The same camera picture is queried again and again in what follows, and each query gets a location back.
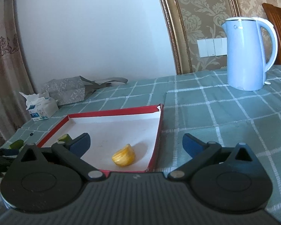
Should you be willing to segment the light blue electric kettle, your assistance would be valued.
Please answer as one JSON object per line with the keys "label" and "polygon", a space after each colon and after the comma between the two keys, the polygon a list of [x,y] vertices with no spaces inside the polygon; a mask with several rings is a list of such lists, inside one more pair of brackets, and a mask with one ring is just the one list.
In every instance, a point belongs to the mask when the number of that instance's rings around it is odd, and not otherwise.
{"label": "light blue electric kettle", "polygon": [[[263,88],[266,73],[278,54],[274,25],[261,17],[230,17],[222,24],[227,38],[227,82],[236,89],[256,91]],[[272,40],[272,54],[265,58],[261,29]]]}

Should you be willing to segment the beige patterned curtain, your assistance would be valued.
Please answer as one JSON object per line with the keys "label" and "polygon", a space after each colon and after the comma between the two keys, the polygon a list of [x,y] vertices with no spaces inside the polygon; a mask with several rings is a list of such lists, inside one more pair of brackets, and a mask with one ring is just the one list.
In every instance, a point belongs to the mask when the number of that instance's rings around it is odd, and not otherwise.
{"label": "beige patterned curtain", "polygon": [[21,93],[31,94],[18,42],[13,0],[0,0],[0,146],[30,119]]}

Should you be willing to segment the gold picture frame moulding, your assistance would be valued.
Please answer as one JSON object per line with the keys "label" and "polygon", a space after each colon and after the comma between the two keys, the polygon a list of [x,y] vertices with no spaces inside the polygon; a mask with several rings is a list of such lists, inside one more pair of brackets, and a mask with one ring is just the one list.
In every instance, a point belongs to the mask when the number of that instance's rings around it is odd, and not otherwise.
{"label": "gold picture frame moulding", "polygon": [[225,19],[239,16],[237,0],[160,0],[177,74],[226,67],[226,56],[200,57],[197,41],[224,37]]}

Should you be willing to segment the green cucumber piece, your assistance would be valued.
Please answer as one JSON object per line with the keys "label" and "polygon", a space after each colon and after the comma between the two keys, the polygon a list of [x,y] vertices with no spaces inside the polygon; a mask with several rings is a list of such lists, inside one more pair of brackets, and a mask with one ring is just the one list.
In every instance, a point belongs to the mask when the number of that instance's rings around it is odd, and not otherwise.
{"label": "green cucumber piece", "polygon": [[19,150],[23,147],[24,141],[22,139],[16,140],[10,144],[9,149],[16,149]]}

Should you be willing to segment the white tissue pack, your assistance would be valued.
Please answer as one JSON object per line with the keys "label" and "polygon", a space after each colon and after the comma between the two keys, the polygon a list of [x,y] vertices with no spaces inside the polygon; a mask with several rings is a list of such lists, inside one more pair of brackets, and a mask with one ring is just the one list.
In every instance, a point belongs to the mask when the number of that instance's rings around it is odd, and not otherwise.
{"label": "white tissue pack", "polygon": [[30,95],[20,92],[20,95],[26,99],[26,110],[33,121],[49,119],[59,110],[57,102],[49,96],[48,92]]}

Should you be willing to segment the teal checked tablecloth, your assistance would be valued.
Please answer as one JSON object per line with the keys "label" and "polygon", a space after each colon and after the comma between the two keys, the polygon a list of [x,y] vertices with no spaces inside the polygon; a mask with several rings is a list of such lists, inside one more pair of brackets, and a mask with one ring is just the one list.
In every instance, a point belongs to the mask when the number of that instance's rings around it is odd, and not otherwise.
{"label": "teal checked tablecloth", "polygon": [[187,162],[182,137],[216,141],[224,147],[250,146],[273,183],[267,211],[281,221],[281,65],[267,72],[267,85],[241,91],[227,84],[226,70],[130,82],[96,91],[85,101],[61,107],[45,121],[28,121],[10,137],[37,143],[71,113],[163,104],[164,116],[157,170],[172,171]]}

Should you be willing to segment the white wall switch panel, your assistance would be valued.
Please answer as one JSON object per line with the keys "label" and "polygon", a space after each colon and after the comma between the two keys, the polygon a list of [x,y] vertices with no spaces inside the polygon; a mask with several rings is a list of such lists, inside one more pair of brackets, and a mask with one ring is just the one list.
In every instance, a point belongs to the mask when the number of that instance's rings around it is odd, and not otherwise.
{"label": "white wall switch panel", "polygon": [[213,57],[227,55],[227,38],[197,40],[200,57]]}

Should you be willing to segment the green cucumber chunk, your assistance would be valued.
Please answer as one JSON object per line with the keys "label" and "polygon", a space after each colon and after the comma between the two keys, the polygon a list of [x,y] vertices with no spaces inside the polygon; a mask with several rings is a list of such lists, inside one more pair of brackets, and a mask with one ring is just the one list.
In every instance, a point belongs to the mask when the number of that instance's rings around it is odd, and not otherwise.
{"label": "green cucumber chunk", "polygon": [[72,138],[67,133],[58,138],[58,142],[69,143],[71,141],[72,141]]}

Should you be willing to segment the red shallow cardboard tray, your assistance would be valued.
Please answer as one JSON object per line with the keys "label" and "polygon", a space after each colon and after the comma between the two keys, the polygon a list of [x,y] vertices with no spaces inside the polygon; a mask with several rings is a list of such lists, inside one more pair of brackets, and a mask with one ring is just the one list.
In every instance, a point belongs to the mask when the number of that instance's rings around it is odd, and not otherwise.
{"label": "red shallow cardboard tray", "polygon": [[[163,121],[163,105],[142,106],[66,115],[37,144],[50,147],[64,134],[74,139],[88,133],[91,146],[81,159],[105,174],[109,172],[152,172],[158,157]],[[117,166],[114,153],[130,144],[135,160]]]}

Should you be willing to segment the grey patterned paper bag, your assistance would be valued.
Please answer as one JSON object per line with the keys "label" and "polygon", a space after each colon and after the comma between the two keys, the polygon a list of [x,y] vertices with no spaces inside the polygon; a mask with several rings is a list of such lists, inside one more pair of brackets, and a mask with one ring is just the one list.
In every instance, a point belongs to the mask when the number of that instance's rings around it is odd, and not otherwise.
{"label": "grey patterned paper bag", "polygon": [[110,87],[114,82],[126,84],[128,79],[115,77],[91,81],[82,76],[53,79],[42,85],[41,92],[48,93],[58,106],[62,106],[84,101],[96,90]]}

